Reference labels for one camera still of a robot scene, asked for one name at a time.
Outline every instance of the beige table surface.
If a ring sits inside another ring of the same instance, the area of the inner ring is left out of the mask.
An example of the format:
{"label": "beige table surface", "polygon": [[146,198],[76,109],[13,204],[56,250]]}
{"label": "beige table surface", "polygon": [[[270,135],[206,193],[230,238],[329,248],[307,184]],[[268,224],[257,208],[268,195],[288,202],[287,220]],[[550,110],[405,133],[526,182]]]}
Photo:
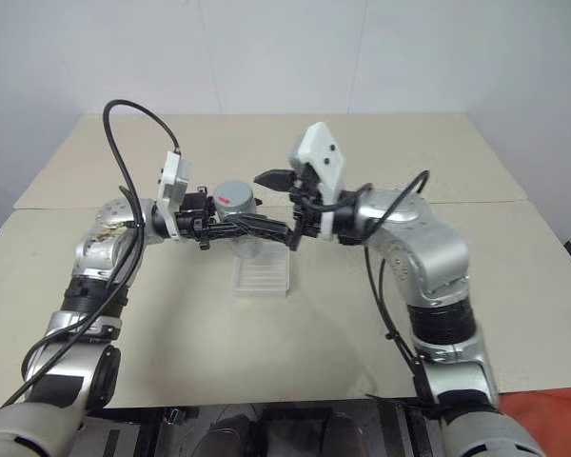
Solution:
{"label": "beige table surface", "polygon": [[[468,241],[472,300],[500,390],[571,387],[571,261],[533,206],[432,207]],[[61,304],[93,213],[20,209],[0,230],[0,404]],[[383,338],[361,248],[304,240],[291,260],[288,297],[250,302],[231,296],[226,242],[206,252],[171,241],[147,249],[123,313],[110,406],[413,395],[404,362]],[[406,326],[387,280],[387,301]]]}
{"label": "beige table surface", "polygon": [[[422,169],[432,178],[425,191],[433,203],[524,200],[464,114],[368,114],[275,116],[164,116],[192,163],[190,186],[209,190],[227,179],[252,183],[268,169],[289,168],[299,135],[326,120],[347,160],[349,189],[371,182],[406,185]],[[156,198],[159,170],[171,144],[144,116],[115,115],[113,130],[140,196]],[[18,209],[97,208],[122,183],[98,116],[83,118],[71,136],[17,201]],[[268,206],[289,206],[287,195],[254,186]]]}

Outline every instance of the metal lid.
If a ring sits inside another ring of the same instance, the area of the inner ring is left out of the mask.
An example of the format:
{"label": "metal lid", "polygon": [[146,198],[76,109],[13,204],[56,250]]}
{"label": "metal lid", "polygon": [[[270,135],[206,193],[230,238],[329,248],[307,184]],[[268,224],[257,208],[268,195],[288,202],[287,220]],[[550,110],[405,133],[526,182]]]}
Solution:
{"label": "metal lid", "polygon": [[253,198],[251,187],[241,181],[225,181],[213,192],[218,213],[246,212]]}

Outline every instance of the red surface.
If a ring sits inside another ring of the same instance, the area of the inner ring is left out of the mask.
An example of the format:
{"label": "red surface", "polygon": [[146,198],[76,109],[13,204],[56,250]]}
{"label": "red surface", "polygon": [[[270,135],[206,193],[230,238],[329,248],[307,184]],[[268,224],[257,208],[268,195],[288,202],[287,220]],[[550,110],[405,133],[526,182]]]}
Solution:
{"label": "red surface", "polygon": [[500,409],[520,422],[549,457],[571,457],[571,388],[508,393]]}

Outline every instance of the table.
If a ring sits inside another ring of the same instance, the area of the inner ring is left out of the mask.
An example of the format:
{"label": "table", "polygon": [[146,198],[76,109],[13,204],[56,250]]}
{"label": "table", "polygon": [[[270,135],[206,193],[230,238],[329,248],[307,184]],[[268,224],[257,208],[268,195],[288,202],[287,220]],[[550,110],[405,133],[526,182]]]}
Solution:
{"label": "table", "polygon": [[[193,166],[198,167],[201,178],[208,179],[197,159],[210,164],[210,158],[203,158],[209,150],[234,143],[229,135],[239,130],[233,124],[247,134],[255,131],[257,137],[265,138],[254,143],[242,134],[241,144],[256,146],[237,149],[240,155],[245,155],[244,150],[258,155],[253,163],[260,165],[261,171],[286,165],[271,165],[259,153],[261,143],[269,143],[265,135],[281,138],[277,142],[281,145],[285,134],[279,126],[294,130],[293,125],[298,127],[310,119],[303,117],[178,116],[167,120],[178,131],[188,123],[196,126],[189,127],[197,135],[190,134],[191,141],[207,136],[207,131],[199,131],[204,122],[230,126],[222,141],[217,139],[223,136],[221,130],[208,136],[207,142],[214,145],[211,148],[204,149],[199,143],[199,148],[190,149]],[[472,301],[500,391],[571,387],[571,261],[480,135],[463,115],[362,117],[372,126],[383,126],[372,133],[377,141],[381,134],[382,150],[403,153],[386,157],[372,155],[366,148],[347,153],[352,145],[346,148],[343,139],[353,142],[357,137],[347,126],[350,123],[361,129],[364,123],[358,116],[335,118],[341,123],[333,129],[349,161],[346,175],[352,179],[347,180],[351,187],[364,180],[362,169],[354,165],[356,157],[373,156],[381,166],[368,167],[369,174],[380,176],[377,169],[385,170],[385,176],[393,176],[388,178],[392,182],[385,184],[402,181],[402,176],[393,174],[394,169],[406,175],[404,181],[413,174],[404,172],[406,167],[412,168],[406,165],[409,149],[416,148],[413,155],[420,157],[420,163],[425,154],[427,161],[436,164],[438,171],[427,196],[436,216],[457,229],[469,244]],[[129,154],[134,179],[140,179],[140,193],[151,195],[156,184],[147,180],[156,176],[154,162],[160,167],[163,159],[153,158],[152,164],[140,166],[138,157],[150,149],[141,119],[127,116],[116,120],[123,153]],[[74,248],[90,227],[92,207],[115,194],[113,184],[101,184],[110,176],[114,183],[117,176],[108,160],[96,169],[93,182],[98,186],[85,184],[93,191],[85,191],[84,173],[75,174],[86,163],[74,158],[85,144],[92,146],[87,161],[101,160],[98,150],[105,147],[91,133],[98,127],[94,117],[81,121],[0,231],[0,403],[19,384],[23,354],[61,303]],[[410,133],[415,129],[419,135],[412,139],[398,135],[401,130]],[[426,138],[438,138],[444,130],[435,150],[442,161],[461,159],[452,167],[423,152]],[[386,132],[393,132],[393,145],[389,134],[383,138]],[[359,137],[365,138],[366,145],[371,144],[368,134],[365,129]],[[462,151],[463,146],[469,149]],[[193,150],[201,152],[195,155]],[[239,156],[222,158],[233,164],[242,161]],[[483,172],[474,175],[475,179],[464,178],[479,163],[484,164]],[[230,169],[226,165],[218,169],[225,174],[214,176],[211,182],[195,177],[199,181],[194,185],[215,185],[233,177],[226,175]],[[246,179],[258,172],[250,164],[237,170],[240,174],[234,177]],[[68,192],[63,192],[64,182],[69,183]],[[59,186],[59,191],[49,192],[53,186]],[[288,216],[286,203],[272,203],[261,207],[263,213],[275,218]],[[383,338],[384,326],[372,303],[359,247],[304,240],[291,254],[290,293],[284,300],[268,302],[232,297],[232,262],[227,243],[213,243],[206,252],[194,243],[170,240],[147,249],[123,312],[124,327],[117,341],[123,360],[110,407],[360,398],[367,393],[414,395],[404,362],[393,344]],[[387,303],[398,325],[406,328],[404,303],[393,279],[387,281]]]}

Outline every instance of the white wall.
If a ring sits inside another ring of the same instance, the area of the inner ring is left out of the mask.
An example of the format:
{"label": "white wall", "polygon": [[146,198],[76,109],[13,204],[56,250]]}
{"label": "white wall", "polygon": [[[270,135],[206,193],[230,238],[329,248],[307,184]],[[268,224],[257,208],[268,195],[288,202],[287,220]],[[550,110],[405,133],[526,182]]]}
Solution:
{"label": "white wall", "polygon": [[469,111],[571,236],[571,1],[0,1],[0,223],[78,116],[121,96],[161,112]]}

